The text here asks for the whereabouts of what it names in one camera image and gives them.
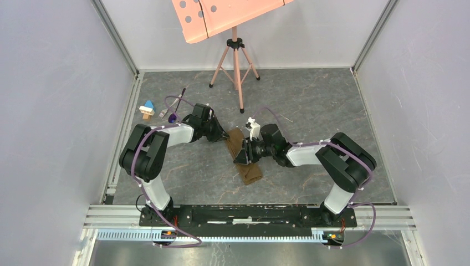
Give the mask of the brown cloth napkin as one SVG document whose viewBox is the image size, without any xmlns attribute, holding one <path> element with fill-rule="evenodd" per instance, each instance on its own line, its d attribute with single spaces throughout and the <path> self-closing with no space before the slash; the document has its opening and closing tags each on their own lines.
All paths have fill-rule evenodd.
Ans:
<svg viewBox="0 0 470 266">
<path fill-rule="evenodd" d="M 245 185 L 250 185 L 263 177 L 257 163 L 248 163 L 246 150 L 243 148 L 244 134 L 239 128 L 227 131 L 226 146 Z"/>
</svg>

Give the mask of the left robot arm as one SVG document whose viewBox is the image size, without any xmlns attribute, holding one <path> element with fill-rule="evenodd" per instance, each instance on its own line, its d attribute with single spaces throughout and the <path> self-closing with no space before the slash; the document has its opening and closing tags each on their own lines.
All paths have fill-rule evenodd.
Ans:
<svg viewBox="0 0 470 266">
<path fill-rule="evenodd" d="M 213 109 L 196 104 L 181 122 L 155 128 L 137 124 L 120 154 L 119 166 L 138 184 L 146 205 L 154 209 L 153 219 L 161 226 L 169 225 L 174 219 L 173 200 L 160 175 L 167 148 L 202 137 L 209 142 L 229 138 Z"/>
</svg>

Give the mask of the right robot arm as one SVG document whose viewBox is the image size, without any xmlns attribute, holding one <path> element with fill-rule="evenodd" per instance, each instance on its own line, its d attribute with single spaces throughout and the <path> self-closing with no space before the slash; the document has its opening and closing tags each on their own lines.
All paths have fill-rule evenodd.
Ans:
<svg viewBox="0 0 470 266">
<path fill-rule="evenodd" d="M 344 209 L 377 166 L 375 158 L 343 132 L 315 143 L 291 144 L 276 124 L 259 126 L 249 122 L 246 126 L 250 136 L 242 140 L 235 164 L 251 165 L 262 157 L 271 157 L 282 167 L 323 166 L 334 181 L 320 205 L 320 219 L 327 226 L 342 220 Z"/>
</svg>

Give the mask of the purple plastic spoon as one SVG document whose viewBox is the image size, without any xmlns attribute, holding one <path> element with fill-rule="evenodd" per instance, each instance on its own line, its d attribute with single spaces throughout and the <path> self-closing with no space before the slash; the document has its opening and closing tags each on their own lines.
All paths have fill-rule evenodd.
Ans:
<svg viewBox="0 0 470 266">
<path fill-rule="evenodd" d="M 183 88 L 183 90 L 181 91 L 181 94 L 179 95 L 179 99 L 176 99 L 175 103 L 176 103 L 176 107 L 174 109 L 174 112 L 168 117 L 167 121 L 171 124 L 174 124 L 178 121 L 178 118 L 177 118 L 177 110 L 179 108 L 179 105 L 180 105 L 180 102 L 181 102 L 181 98 L 184 96 L 184 93 L 186 91 L 186 88 Z"/>
</svg>

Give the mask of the clear plastic fork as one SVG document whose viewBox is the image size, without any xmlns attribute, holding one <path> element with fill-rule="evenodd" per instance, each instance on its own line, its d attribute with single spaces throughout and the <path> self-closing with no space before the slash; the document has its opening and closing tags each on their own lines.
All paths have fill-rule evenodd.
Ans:
<svg viewBox="0 0 470 266">
<path fill-rule="evenodd" d="M 179 98 L 176 98 L 173 103 L 171 105 L 169 105 L 169 107 L 173 107 L 175 104 L 177 104 L 179 102 Z M 166 114 L 168 113 L 168 108 L 165 108 L 163 109 L 160 113 L 159 113 L 159 118 L 160 119 L 164 119 L 164 117 L 166 116 Z"/>
</svg>

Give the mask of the blue and wood toy block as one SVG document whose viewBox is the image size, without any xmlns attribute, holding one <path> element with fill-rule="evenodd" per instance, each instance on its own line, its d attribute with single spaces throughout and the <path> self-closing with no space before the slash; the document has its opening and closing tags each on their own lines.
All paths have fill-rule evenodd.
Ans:
<svg viewBox="0 0 470 266">
<path fill-rule="evenodd" d="M 152 101 L 147 100 L 146 103 L 139 107 L 139 111 L 142 113 L 143 120 L 150 120 L 155 114 L 155 107 Z"/>
</svg>

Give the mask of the pink music stand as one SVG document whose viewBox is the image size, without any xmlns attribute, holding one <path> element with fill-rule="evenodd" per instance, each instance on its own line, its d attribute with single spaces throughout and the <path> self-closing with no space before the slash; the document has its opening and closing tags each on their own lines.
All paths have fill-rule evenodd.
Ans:
<svg viewBox="0 0 470 266">
<path fill-rule="evenodd" d="M 218 73 L 223 71 L 238 91 L 240 113 L 244 113 L 243 82 L 249 72 L 252 72 L 257 80 L 260 80 L 260 75 L 253 65 L 243 39 L 238 35 L 237 27 L 290 2 L 283 0 L 172 1 L 186 43 L 196 44 L 226 30 L 231 31 L 231 37 L 226 41 L 226 47 L 209 87 L 214 86 Z"/>
</svg>

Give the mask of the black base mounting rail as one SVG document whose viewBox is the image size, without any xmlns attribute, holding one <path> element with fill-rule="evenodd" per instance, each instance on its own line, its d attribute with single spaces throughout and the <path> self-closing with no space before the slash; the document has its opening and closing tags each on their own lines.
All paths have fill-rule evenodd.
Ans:
<svg viewBox="0 0 470 266">
<path fill-rule="evenodd" d="M 328 214 L 326 208 L 306 204 L 240 204 L 173 206 L 162 211 L 140 209 L 139 226 L 161 227 L 164 236 L 303 237 L 313 228 L 342 230 L 357 227 L 352 208 Z"/>
</svg>

